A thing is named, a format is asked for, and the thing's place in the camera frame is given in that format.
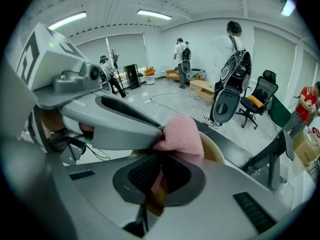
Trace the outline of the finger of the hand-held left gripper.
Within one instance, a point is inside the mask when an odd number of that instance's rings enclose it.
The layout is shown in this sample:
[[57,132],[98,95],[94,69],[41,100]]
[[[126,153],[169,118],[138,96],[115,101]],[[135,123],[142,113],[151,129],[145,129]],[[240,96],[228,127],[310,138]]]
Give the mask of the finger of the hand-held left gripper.
[[102,109],[120,115],[122,117],[144,123],[153,127],[159,127],[160,124],[149,117],[147,114],[139,111],[137,107],[130,105],[129,103],[111,97],[111,96],[96,96],[95,102]]
[[92,126],[92,146],[100,150],[149,149],[162,138],[161,125],[151,126],[107,111],[96,104],[95,98],[90,98],[85,107],[75,101],[70,102],[61,107],[61,114],[79,123]]

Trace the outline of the person's left hand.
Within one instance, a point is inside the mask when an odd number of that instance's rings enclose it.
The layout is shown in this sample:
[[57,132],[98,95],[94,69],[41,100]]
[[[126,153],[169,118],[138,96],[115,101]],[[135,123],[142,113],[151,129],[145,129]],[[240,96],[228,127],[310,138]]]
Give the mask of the person's left hand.
[[65,133],[66,127],[63,116],[58,109],[39,110],[41,123],[46,139],[50,139],[53,133]]

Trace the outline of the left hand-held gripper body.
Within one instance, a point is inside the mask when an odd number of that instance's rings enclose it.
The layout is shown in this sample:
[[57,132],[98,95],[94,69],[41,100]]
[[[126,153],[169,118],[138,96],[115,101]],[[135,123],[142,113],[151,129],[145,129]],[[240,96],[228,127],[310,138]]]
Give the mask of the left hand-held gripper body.
[[62,115],[65,133],[47,139],[40,109],[58,109],[73,101],[85,107],[89,99],[110,96],[103,89],[100,67],[90,61],[67,38],[38,23],[29,35],[16,68],[18,76],[35,95],[36,102],[26,127],[32,140],[47,153],[57,153],[65,164],[75,164],[92,145],[92,126]]

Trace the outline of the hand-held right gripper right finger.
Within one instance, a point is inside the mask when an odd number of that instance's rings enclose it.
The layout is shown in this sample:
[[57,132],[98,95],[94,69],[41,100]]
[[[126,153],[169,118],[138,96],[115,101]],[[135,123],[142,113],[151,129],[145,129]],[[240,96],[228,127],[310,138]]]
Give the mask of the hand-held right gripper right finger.
[[166,207],[148,240],[275,240],[298,217],[258,181],[225,164],[203,160],[202,193],[185,206]]

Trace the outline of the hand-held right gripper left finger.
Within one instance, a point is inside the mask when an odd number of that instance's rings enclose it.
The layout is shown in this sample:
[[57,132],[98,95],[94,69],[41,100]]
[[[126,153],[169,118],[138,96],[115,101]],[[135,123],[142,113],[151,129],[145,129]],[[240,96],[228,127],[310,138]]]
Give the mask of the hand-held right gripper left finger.
[[81,165],[66,171],[74,185],[100,214],[117,226],[142,223],[150,229],[158,220],[146,208],[146,197],[158,176],[156,155],[136,154]]

